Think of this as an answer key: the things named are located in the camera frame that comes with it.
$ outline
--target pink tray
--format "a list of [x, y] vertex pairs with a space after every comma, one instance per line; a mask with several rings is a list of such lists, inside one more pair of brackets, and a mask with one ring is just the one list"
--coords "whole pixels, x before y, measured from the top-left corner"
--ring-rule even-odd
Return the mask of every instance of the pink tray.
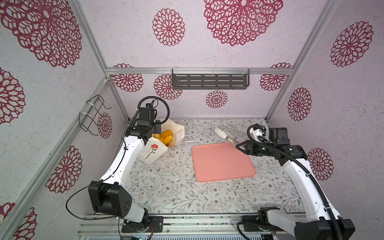
[[249, 156], [230, 142], [194, 146], [192, 156], [198, 182], [253, 177], [256, 174]]

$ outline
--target large red flower pattern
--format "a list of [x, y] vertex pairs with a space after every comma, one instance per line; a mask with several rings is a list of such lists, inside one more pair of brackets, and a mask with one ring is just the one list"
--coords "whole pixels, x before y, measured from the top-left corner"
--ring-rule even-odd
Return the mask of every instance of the large red flower pattern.
[[327, 180], [333, 174], [333, 161], [324, 149], [314, 148], [308, 153], [308, 161], [318, 180]]
[[164, 8], [158, 11], [152, 24], [153, 33], [165, 46], [174, 46], [184, 37], [183, 19], [173, 9]]
[[0, 68], [0, 124], [18, 118], [24, 106], [23, 87], [9, 72]]
[[112, 133], [112, 120], [108, 113], [100, 114], [97, 120], [97, 129], [102, 138], [107, 138]]
[[28, 215], [24, 217], [21, 225], [17, 228], [13, 235], [13, 240], [30, 240], [35, 235], [35, 229], [37, 226], [37, 214], [35, 208], [31, 207], [28, 211]]
[[175, 90], [172, 87], [172, 76], [169, 74], [163, 74], [155, 79], [153, 85], [155, 92], [164, 99], [176, 99], [182, 93], [183, 90]]
[[207, 28], [221, 43], [244, 45], [265, 33], [283, 0], [204, 0]]
[[312, 99], [306, 88], [294, 90], [288, 101], [289, 116], [295, 121], [303, 120], [310, 112]]
[[228, 95], [224, 91], [215, 90], [205, 98], [205, 102], [211, 108], [220, 108], [228, 101]]
[[6, 204], [0, 207], [0, 224], [4, 221], [10, 210], [15, 205], [14, 202], [7, 202]]
[[355, 22], [336, 38], [331, 49], [331, 61], [338, 67], [351, 65], [361, 58], [372, 42], [372, 26], [368, 22]]
[[[278, 63], [272, 66], [273, 68], [290, 68], [289, 63]], [[260, 79], [260, 86], [268, 91], [279, 89], [283, 84], [287, 75], [285, 74], [263, 74]]]
[[[119, 63], [115, 68], [133, 68], [129, 64]], [[113, 82], [119, 88], [127, 92], [136, 92], [143, 87], [143, 78], [141, 74], [114, 74], [111, 75]]]
[[45, 186], [50, 192], [64, 193], [68, 191], [79, 179], [83, 167], [82, 161], [79, 150], [70, 146]]
[[38, 60], [66, 68], [80, 57], [79, 25], [66, 0], [0, 0], [0, 16]]

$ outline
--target leaf pattern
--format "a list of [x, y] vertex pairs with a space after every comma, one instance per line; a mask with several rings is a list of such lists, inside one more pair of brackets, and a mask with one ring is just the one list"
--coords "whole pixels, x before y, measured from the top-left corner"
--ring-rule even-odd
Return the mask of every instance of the leaf pattern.
[[151, 165], [137, 159], [127, 184], [135, 203], [154, 213], [249, 213], [276, 206], [285, 212], [303, 212], [299, 195], [287, 173], [272, 157], [253, 157], [254, 177], [199, 183], [195, 178], [192, 147], [225, 142], [215, 128], [226, 130], [239, 142], [247, 139], [257, 119], [174, 120], [185, 134], [197, 138], [165, 153]]

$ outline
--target red doily pattern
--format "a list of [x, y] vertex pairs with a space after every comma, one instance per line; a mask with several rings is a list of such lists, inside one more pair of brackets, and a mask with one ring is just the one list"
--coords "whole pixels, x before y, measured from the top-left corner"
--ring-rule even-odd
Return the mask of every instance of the red doily pattern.
[[355, 22], [336, 38], [331, 49], [331, 61], [338, 67], [351, 65], [361, 58], [372, 42], [372, 26], [368, 22]]
[[102, 113], [97, 120], [97, 130], [102, 138], [107, 138], [112, 133], [112, 120], [108, 113]]
[[183, 93], [183, 90], [175, 90], [172, 88], [172, 76], [169, 74], [158, 76], [155, 79], [153, 87], [160, 97], [168, 100], [176, 99]]
[[45, 186], [50, 192], [64, 193], [68, 191], [79, 179], [83, 167], [82, 161], [79, 150], [70, 146]]
[[0, 124], [18, 118], [24, 106], [23, 87], [9, 72], [0, 68]]
[[[289, 63], [278, 63], [272, 66], [273, 68], [290, 68]], [[268, 91], [279, 89], [283, 84], [287, 75], [285, 74], [263, 74], [260, 79], [260, 86]]]
[[24, 217], [21, 225], [17, 228], [13, 235], [13, 240], [30, 240], [35, 235], [35, 229], [37, 226], [37, 214], [35, 208], [29, 209], [28, 215]]
[[228, 95], [224, 91], [214, 90], [205, 98], [205, 102], [211, 108], [220, 108], [228, 101]]
[[7, 202], [6, 204], [0, 207], [0, 224], [4, 221], [4, 219], [6, 218], [9, 211], [13, 208], [14, 205], [14, 202]]
[[244, 45], [265, 33], [283, 0], [204, 0], [207, 28], [221, 43]]
[[[129, 64], [119, 63], [115, 68], [133, 68]], [[119, 88], [127, 92], [136, 92], [143, 87], [143, 78], [141, 74], [114, 74], [111, 75], [113, 82]]]
[[173, 9], [164, 8], [158, 11], [152, 24], [156, 38], [166, 46], [174, 46], [184, 37], [183, 19]]
[[38, 60], [66, 68], [80, 57], [79, 25], [66, 0], [0, 0], [0, 16]]
[[308, 153], [313, 174], [318, 180], [327, 180], [333, 174], [333, 161], [324, 149], [314, 148]]
[[310, 112], [312, 99], [306, 88], [294, 90], [288, 101], [289, 116], [295, 121], [303, 120]]

